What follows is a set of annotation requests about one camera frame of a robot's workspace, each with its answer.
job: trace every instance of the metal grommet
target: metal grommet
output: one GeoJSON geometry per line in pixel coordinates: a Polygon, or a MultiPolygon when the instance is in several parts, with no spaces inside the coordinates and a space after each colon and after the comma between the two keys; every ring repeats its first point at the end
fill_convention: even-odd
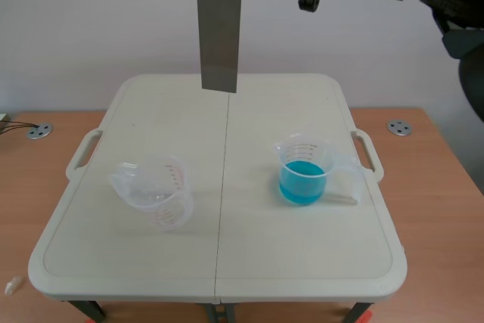
{"type": "Polygon", "coordinates": [[[406,136],[411,134],[411,125],[404,120],[390,120],[386,128],[395,135],[406,136]]]}
{"type": "Polygon", "coordinates": [[[53,128],[54,127],[52,124],[49,123],[39,124],[39,127],[34,126],[33,128],[29,129],[27,132],[27,138],[32,140],[44,138],[52,132],[53,128]]]}

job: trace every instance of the empty measuring cup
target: empty measuring cup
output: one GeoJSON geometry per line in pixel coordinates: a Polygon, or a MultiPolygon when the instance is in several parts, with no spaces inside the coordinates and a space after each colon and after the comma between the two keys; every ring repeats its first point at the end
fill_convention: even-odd
{"type": "Polygon", "coordinates": [[[337,153],[329,142],[295,134],[275,144],[275,150],[281,163],[279,188],[288,200],[311,204],[330,186],[332,196],[360,201],[361,165],[337,153]]]}
{"type": "Polygon", "coordinates": [[[139,165],[121,163],[109,179],[129,206],[146,213],[163,230],[180,227],[193,212],[187,173],[176,157],[152,157],[139,165]]]}

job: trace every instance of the metal plate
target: metal plate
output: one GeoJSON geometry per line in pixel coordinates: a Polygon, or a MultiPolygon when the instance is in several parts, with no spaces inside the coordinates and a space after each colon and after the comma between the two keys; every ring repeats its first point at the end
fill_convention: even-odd
{"type": "Polygon", "coordinates": [[[197,0],[202,88],[237,91],[242,0],[197,0]]]}
{"type": "Polygon", "coordinates": [[[49,123],[39,124],[38,128],[29,129],[29,131],[27,132],[27,138],[32,140],[44,138],[52,132],[53,128],[54,127],[52,126],[52,124],[49,123]]]}
{"type": "Polygon", "coordinates": [[[386,128],[395,135],[406,136],[411,134],[411,125],[404,120],[390,120],[386,128]]]}

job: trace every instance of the white table top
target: white table top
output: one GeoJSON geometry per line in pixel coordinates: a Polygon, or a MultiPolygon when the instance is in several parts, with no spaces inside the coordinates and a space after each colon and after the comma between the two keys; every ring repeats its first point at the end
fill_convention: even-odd
{"type": "Polygon", "coordinates": [[[194,303],[374,302],[398,290],[405,255],[372,171],[359,205],[279,200],[272,145],[284,136],[311,132],[356,155],[337,83],[240,75],[231,95],[200,85],[199,75],[145,75],[119,90],[31,256],[34,286],[62,300],[194,303]],[[107,180],[153,154],[182,159],[194,192],[193,216],[170,233],[107,180]]]}
{"type": "Polygon", "coordinates": [[[326,139],[357,157],[339,85],[322,75],[245,76],[229,104],[216,276],[222,302],[374,302],[398,290],[405,256],[372,171],[359,205],[292,207],[278,190],[272,145],[288,135],[326,139]]]}
{"type": "Polygon", "coordinates": [[[87,169],[71,178],[31,257],[40,291],[58,299],[218,302],[228,94],[200,85],[199,75],[142,76],[119,90],[87,169]],[[193,215],[173,233],[148,225],[107,178],[118,163],[155,154],[184,161],[194,195],[193,215]]]}

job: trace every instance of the white wall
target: white wall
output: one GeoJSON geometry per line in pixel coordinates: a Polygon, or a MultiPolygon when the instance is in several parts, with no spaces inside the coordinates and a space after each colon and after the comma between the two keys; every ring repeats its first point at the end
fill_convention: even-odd
{"type": "MultiPolygon", "coordinates": [[[[240,72],[325,73],[350,106],[425,107],[484,190],[484,125],[418,0],[242,7],[240,72]]],[[[124,80],[198,72],[198,55],[196,0],[0,0],[2,110],[104,109],[124,80]]]]}

